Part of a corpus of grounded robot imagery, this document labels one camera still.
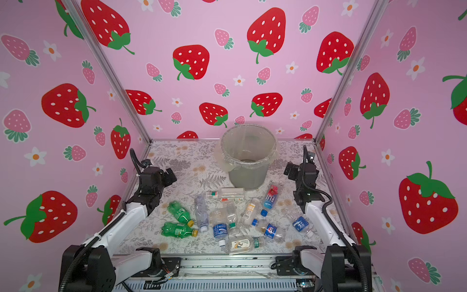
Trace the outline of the red blue Fiji bottle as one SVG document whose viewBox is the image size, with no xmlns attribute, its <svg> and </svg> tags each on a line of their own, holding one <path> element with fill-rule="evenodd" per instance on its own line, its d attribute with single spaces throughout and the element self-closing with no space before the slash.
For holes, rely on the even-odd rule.
<svg viewBox="0 0 467 292">
<path fill-rule="evenodd" d="M 276 204 L 278 198 L 278 186 L 275 184 L 270 185 L 266 196 L 263 201 L 263 209 L 261 210 L 260 215 L 266 217 L 268 213 L 272 210 Z"/>
</svg>

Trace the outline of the clear water bottle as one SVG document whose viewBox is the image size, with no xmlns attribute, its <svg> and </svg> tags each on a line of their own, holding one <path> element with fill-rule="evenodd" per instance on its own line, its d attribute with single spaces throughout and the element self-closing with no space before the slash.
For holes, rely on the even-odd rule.
<svg viewBox="0 0 467 292">
<path fill-rule="evenodd" d="M 196 223 L 201 232 L 208 232 L 209 215 L 207 213 L 206 200 L 203 195 L 195 197 Z"/>
</svg>

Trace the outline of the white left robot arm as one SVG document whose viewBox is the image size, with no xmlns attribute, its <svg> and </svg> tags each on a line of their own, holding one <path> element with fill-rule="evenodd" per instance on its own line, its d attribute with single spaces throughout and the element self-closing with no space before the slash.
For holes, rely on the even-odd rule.
<svg viewBox="0 0 467 292">
<path fill-rule="evenodd" d="M 158 273 L 160 252 L 138 248 L 131 254 L 116 254 L 122 241 L 159 206 L 163 190 L 175 183 L 172 169 L 147 167 L 139 174 L 137 192 L 101 231 L 81 245 L 71 245 L 62 255 L 59 291 L 110 292 L 141 272 Z"/>
</svg>

